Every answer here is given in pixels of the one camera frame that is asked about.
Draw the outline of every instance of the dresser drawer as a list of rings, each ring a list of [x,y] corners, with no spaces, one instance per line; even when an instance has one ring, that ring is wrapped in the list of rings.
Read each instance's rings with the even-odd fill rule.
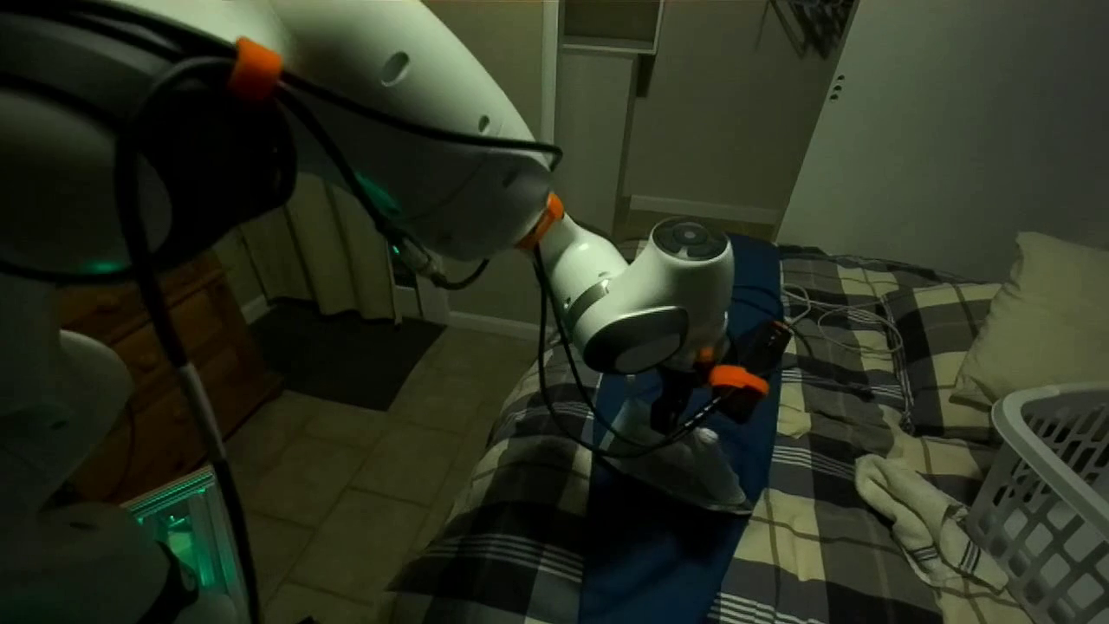
[[[278,375],[258,375],[249,355],[234,344],[199,362],[199,375],[223,435],[236,429],[278,387]],[[133,500],[204,464],[196,416],[189,413],[178,378],[168,378],[169,387],[133,420],[126,416],[73,480],[87,500]]]
[[[87,500],[133,500],[204,463],[179,392],[169,392],[145,413],[126,416],[121,426],[73,475]]]
[[[178,304],[169,315],[175,315],[178,338],[189,355],[199,355],[204,344],[211,344],[211,339],[220,339],[220,334],[226,334],[226,320],[207,290],[199,290],[196,298]],[[115,344],[115,352],[126,356],[126,363],[133,372],[136,396],[141,396],[141,387],[157,375],[169,372],[168,355],[162,355],[152,326],[141,326],[139,334],[126,338],[121,344]]]
[[[220,268],[207,259],[175,268],[161,278],[169,308],[211,280],[220,280]],[[141,322],[145,304],[129,280],[59,290],[59,326],[73,334],[97,338],[102,344],[118,344]]]

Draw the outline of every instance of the green light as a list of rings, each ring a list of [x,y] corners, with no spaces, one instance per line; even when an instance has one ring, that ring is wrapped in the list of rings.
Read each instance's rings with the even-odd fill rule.
[[[87,273],[121,273],[129,264],[121,259],[90,259],[84,264]]]
[[[211,483],[178,483],[178,490],[152,494],[157,500],[145,503],[141,515],[136,515],[139,528],[161,543],[175,553],[175,560],[199,576],[199,587],[211,589],[226,576],[223,569],[236,567],[236,553],[226,553],[220,561],[220,553],[204,543],[204,523],[199,528],[199,503],[211,500]]]
[[[359,173],[359,184],[372,196],[372,201],[389,214],[401,214],[401,201],[394,196],[389,196],[380,184],[376,184],[372,176]]]

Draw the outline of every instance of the white door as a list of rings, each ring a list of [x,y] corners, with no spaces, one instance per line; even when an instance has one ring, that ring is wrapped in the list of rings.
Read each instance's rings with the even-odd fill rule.
[[[556,170],[564,208],[614,234],[624,176],[624,145],[633,99],[633,54],[561,45],[557,60],[557,145]]]
[[[860,0],[780,243],[1002,278],[1109,243],[1109,3]]]
[[[837,60],[797,49],[774,0],[670,0],[632,109],[632,208],[776,226]]]

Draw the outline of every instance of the wall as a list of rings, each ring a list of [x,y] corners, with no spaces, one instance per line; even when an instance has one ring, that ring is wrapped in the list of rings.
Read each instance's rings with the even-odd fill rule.
[[[998,278],[1012,237],[1109,248],[1109,3],[864,0],[780,243]]]
[[[429,0],[451,33],[487,63],[536,134],[556,134],[556,22],[551,0]],[[525,253],[499,253],[490,273],[451,295],[451,311],[536,322],[536,285]]]
[[[632,54],[561,49],[557,145],[564,158],[556,184],[564,208],[605,234],[616,222],[632,95]]]
[[[837,63],[793,49],[787,0],[670,0],[624,190],[643,208],[776,222]]]

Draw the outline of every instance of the black cable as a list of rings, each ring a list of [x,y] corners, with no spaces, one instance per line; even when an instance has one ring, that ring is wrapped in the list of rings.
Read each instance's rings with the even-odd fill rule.
[[[359,204],[368,208],[368,214],[376,218],[376,229],[389,238],[389,248],[401,248],[405,237],[380,214],[376,199],[359,181],[359,173],[355,173],[349,160],[342,158],[340,141],[327,133],[327,125],[312,116],[312,109],[288,87],[280,87],[278,99],[280,99],[283,111],[291,111],[304,125],[304,133],[319,141],[319,148],[332,160],[332,168],[340,170],[348,190],[359,199]]]
[[[429,129],[429,125],[415,125],[415,122],[405,122],[405,118],[394,118],[389,111],[377,111],[377,109],[368,109],[368,106],[359,106],[330,87],[319,87],[319,82],[309,82],[295,73],[283,73],[283,82],[288,87],[298,87],[332,109],[342,109],[342,111],[355,111],[355,116],[364,116],[364,118],[376,118],[380,125],[392,125],[392,129],[401,129],[401,133],[414,133],[414,134],[422,134],[422,139],[438,139],[438,141],[453,141],[453,145],[487,145],[487,148],[509,148],[509,153],[548,153],[551,158],[551,170],[561,163],[561,148],[551,145],[551,141],[520,141],[520,139],[497,139],[497,134],[465,134],[465,133],[449,133],[449,129]]]
[[[591,399],[591,387],[585,387],[581,372],[578,372],[578,356],[572,355],[569,334],[564,334],[561,315],[557,315],[557,308],[556,308],[556,289],[551,289],[551,273],[544,271],[544,253],[540,253],[540,248],[535,248],[535,278],[536,278],[536,285],[540,285],[540,303],[551,304],[556,330],[557,330],[557,344],[561,344],[561,356],[564,356],[564,363],[569,363],[569,372],[572,372],[572,382],[577,382],[578,399],[591,406],[594,420],[596,420],[600,426],[607,426],[607,435],[611,435],[614,439],[627,445],[627,446],[639,446],[639,445],[627,439],[611,420],[605,420],[605,416],[596,413],[594,399]]]
[[[473,289],[483,273],[490,271],[490,259],[483,259],[469,278],[462,278],[462,280],[451,280],[451,278],[444,278],[444,273],[435,273],[429,280],[438,285],[438,289],[444,289],[444,290],[462,290],[462,289]]]
[[[342,184],[349,188],[349,196],[359,199],[359,204],[372,214],[376,229],[389,238],[389,248],[394,249],[394,259],[405,264],[405,249],[410,238],[398,226],[392,226],[377,201],[364,190],[364,184],[359,181],[359,170],[349,168],[348,153],[340,148],[340,141],[330,134],[330,129],[312,116],[312,109],[288,87],[280,87],[280,106],[309,129],[309,134],[319,141],[319,148],[332,160],[332,168],[340,170]],[[444,273],[429,273],[429,280],[438,289],[449,290],[462,290],[473,289],[483,273],[490,271],[490,259],[483,259],[469,278],[451,280]]]
[[[646,457],[646,454],[657,454],[657,452],[670,446],[670,445],[678,437],[678,429],[674,429],[667,439],[647,445],[647,446],[639,446],[639,445],[632,445],[632,439],[621,439],[621,445],[632,445],[632,452],[607,452],[607,446],[591,445],[581,435],[572,435],[572,429],[564,426],[561,413],[556,409],[556,399],[551,399],[548,356],[544,356],[544,355],[548,355],[548,339],[544,339],[544,338],[548,338],[548,298],[540,303],[536,375],[540,375],[540,396],[544,396],[548,416],[556,420],[556,426],[557,426],[561,437],[569,437],[572,445],[585,446],[585,452],[591,452],[594,457],[600,457],[607,470],[614,470],[611,457]],[[594,423],[605,423],[614,437],[621,437],[621,435],[594,409],[585,387],[577,384],[577,392],[578,392],[578,402],[591,409]]]
[[[226,80],[234,69],[229,60],[183,60],[178,66],[169,66],[161,80],[152,80],[141,99],[136,101],[136,109],[126,116],[118,134],[115,134],[115,201],[118,201],[118,222],[121,222],[121,237],[133,256],[133,273],[139,285],[139,295],[145,303],[145,315],[157,330],[157,339],[168,355],[168,362],[178,369],[178,382],[189,392],[189,399],[196,399],[196,387],[183,382],[183,375],[190,372],[190,362],[183,355],[183,344],[175,330],[168,298],[161,290],[157,280],[157,264],[145,243],[145,222],[141,222],[141,204],[139,204],[139,133],[145,116],[179,82],[189,80]],[[245,604],[249,604],[249,620],[260,624],[260,598],[258,598],[258,569],[253,569],[253,553],[249,553],[249,532],[245,532],[245,515],[243,515],[243,500],[241,500],[241,486],[234,480],[229,457],[220,454],[223,437],[220,429],[211,429],[211,423],[200,420],[199,406],[199,429],[216,473],[216,483],[223,490],[226,510],[229,510],[229,523],[234,523],[234,539],[236,539],[236,556],[241,556],[241,569],[243,569],[243,582],[245,582]]]
[[[69,26],[84,26],[84,28],[93,26],[90,33],[102,33],[118,43],[133,43],[152,57],[162,57],[168,63],[179,60],[179,49],[189,49],[190,57],[223,57],[234,49],[229,43],[223,43],[207,33],[199,33],[190,26],[168,22],[162,14],[145,14],[139,8],[106,3],[106,0],[78,0],[78,3],[11,0],[3,12],[69,22]],[[121,33],[115,26],[141,28],[141,33],[161,36],[179,49],[141,40],[136,33]]]

